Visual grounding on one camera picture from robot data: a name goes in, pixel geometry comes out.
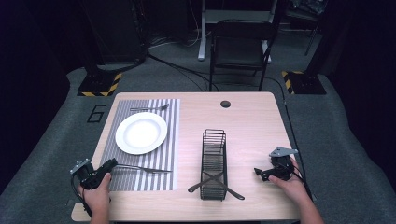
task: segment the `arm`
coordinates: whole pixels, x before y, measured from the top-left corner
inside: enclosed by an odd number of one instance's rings
[[[110,206],[110,197],[108,185],[110,184],[111,174],[107,173],[102,183],[97,189],[87,190],[78,186],[79,194],[82,195],[87,205],[91,208],[91,224],[109,223],[108,209]]]
[[[294,167],[298,167],[297,162],[294,159],[291,159],[291,161],[293,162]],[[268,179],[275,185],[282,188],[286,195],[288,195],[288,197],[297,204],[300,210],[300,221],[302,224],[324,223],[319,210],[309,198],[304,184],[297,176],[293,175],[288,181],[281,180],[272,175],[270,175]]]

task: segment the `cable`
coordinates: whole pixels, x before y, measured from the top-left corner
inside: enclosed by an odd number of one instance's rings
[[[190,45],[185,45],[186,47],[191,47],[191,46],[193,46],[193,45],[194,45],[196,42],[198,42],[198,40],[199,40],[198,22],[197,22],[197,19],[195,18],[195,15],[194,15],[193,10],[192,10],[191,0],[189,0],[189,4],[190,4],[191,15],[192,15],[192,17],[194,18],[195,27],[196,27],[196,30],[197,30],[197,37],[196,37],[195,41],[194,41],[192,44],[190,44]]]
[[[169,63],[169,62],[167,62],[167,61],[164,61],[164,60],[162,60],[162,59],[159,59],[159,58],[153,56],[153,55],[150,54],[150,53],[148,53],[148,56],[149,56],[151,59],[155,60],[155,61],[158,61],[158,62],[160,62],[160,63],[164,63],[164,64],[166,64],[166,65],[168,65],[168,66],[170,66],[170,67],[172,67],[172,68],[175,68],[177,71],[182,70],[182,71],[186,71],[186,72],[192,73],[192,74],[194,74],[194,75],[200,77],[201,79],[203,79],[203,80],[209,82],[209,79],[208,79],[207,77],[202,76],[202,74],[207,75],[207,73],[204,73],[204,72],[197,72],[197,71],[191,70],[191,69],[189,69],[189,68],[182,67],[182,66],[177,65],[177,64],[174,64],[174,63]],[[218,88],[215,84],[212,83],[212,85],[217,89],[217,91],[219,91],[219,88]]]
[[[183,46],[189,48],[189,47],[193,46],[193,45],[194,45],[198,40],[200,40],[200,39],[201,39],[201,38],[199,38],[199,32],[198,32],[198,36],[197,36],[195,39],[193,39],[193,40],[187,40],[187,42],[193,41],[192,44],[190,44],[190,45],[183,45]],[[180,41],[173,41],[171,37],[162,37],[162,38],[160,38],[160,39],[158,39],[158,40],[152,40],[152,41],[150,42],[150,47],[149,47],[149,49],[155,49],[155,48],[158,48],[158,47],[161,47],[161,46],[164,46],[164,45],[168,45],[168,44],[179,44],[179,43],[180,43]]]
[[[284,164],[277,163],[276,165],[279,165],[279,166],[283,167],[283,168],[286,169],[287,171],[290,171],[292,174],[294,174],[295,176],[297,176],[297,177],[301,180],[301,182],[303,183],[303,185],[304,185],[304,187],[305,187],[305,191],[306,191],[306,193],[308,194],[308,197],[311,199],[312,202],[314,201],[313,198],[312,198],[311,189],[309,188],[308,183],[306,182],[306,179],[304,178],[304,176],[301,174],[300,170],[299,170],[297,167],[295,167],[295,166],[293,165],[293,170],[291,171],[291,170],[290,170],[287,166],[285,166]]]
[[[76,195],[76,197],[78,198],[78,200],[83,204],[85,211],[87,211],[88,215],[90,217],[92,217],[92,211],[91,208],[88,206],[88,204],[85,202],[84,198],[82,198],[81,196],[79,196],[76,186],[74,184],[74,179],[75,179],[76,174],[72,174],[72,177],[70,179],[70,183],[72,186],[72,190],[74,192],[74,194]]]
[[[293,142],[294,142],[295,148],[298,149],[298,151],[299,151],[298,155],[299,155],[299,159],[300,159],[300,164],[301,164],[301,168],[302,168],[302,170],[303,170],[304,178],[305,178],[305,180],[306,180],[303,156],[301,155],[301,150],[300,150],[299,147],[298,147],[297,139],[296,139],[296,136],[295,136],[295,134],[294,134],[294,129],[293,129],[293,125],[292,125],[292,123],[291,123],[290,114],[289,114],[288,106],[287,106],[287,104],[286,104],[285,93],[283,92],[282,85],[280,85],[280,83],[279,83],[276,79],[274,79],[274,78],[271,78],[271,77],[265,77],[265,78],[270,79],[270,80],[273,80],[274,82],[276,82],[277,85],[279,86],[279,88],[281,89],[281,92],[282,92],[282,99],[283,99],[283,105],[285,106],[285,109],[286,109],[286,114],[287,114],[288,122],[289,122],[289,125],[290,125],[291,135],[292,135],[292,138],[293,138]]]
[[[198,83],[196,83],[194,80],[192,80],[190,77],[188,77],[186,74],[184,74],[182,71],[180,71],[180,69],[176,69],[181,75],[183,75],[184,77],[186,77],[187,79],[189,79],[192,83],[195,84],[195,86],[198,87],[198,89],[200,89],[201,91],[206,91],[207,90],[207,85],[205,82],[205,90],[202,90],[202,88],[198,85]]]

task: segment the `robotic hand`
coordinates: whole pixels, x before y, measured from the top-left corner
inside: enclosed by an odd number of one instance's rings
[[[84,205],[85,211],[87,211],[90,217],[92,216],[91,208],[85,203],[84,198],[78,195],[75,184],[74,177],[77,176],[79,184],[84,189],[96,189],[99,187],[106,173],[110,173],[112,169],[117,166],[118,163],[116,159],[106,161],[97,170],[93,170],[90,160],[78,161],[77,164],[70,170],[70,175],[72,176],[71,184],[72,189],[75,192],[78,199]]]
[[[297,149],[277,147],[270,154],[271,163],[273,164],[274,168],[266,171],[254,168],[254,172],[256,173],[256,175],[262,177],[262,181],[268,181],[268,177],[270,175],[276,176],[283,180],[289,180],[291,174],[294,171],[294,166],[291,162],[290,154],[294,154],[297,152]]]

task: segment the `white plate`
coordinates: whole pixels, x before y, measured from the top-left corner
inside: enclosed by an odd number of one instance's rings
[[[153,113],[143,112],[125,119],[116,131],[119,148],[140,155],[157,148],[167,135],[165,120]]]

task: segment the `fork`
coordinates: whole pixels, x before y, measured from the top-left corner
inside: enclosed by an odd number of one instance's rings
[[[165,110],[168,107],[169,107],[169,104],[161,105],[161,106],[158,106],[158,107],[135,107],[135,108],[131,108],[130,111],[135,111],[135,110]]]
[[[125,165],[125,164],[117,164],[117,167],[141,170],[141,171],[144,171],[144,172],[147,172],[147,173],[151,173],[151,174],[160,174],[160,173],[170,173],[170,172],[172,172],[172,171],[167,171],[167,170],[158,170],[158,169],[146,168],[146,167],[141,167],[141,166]]]

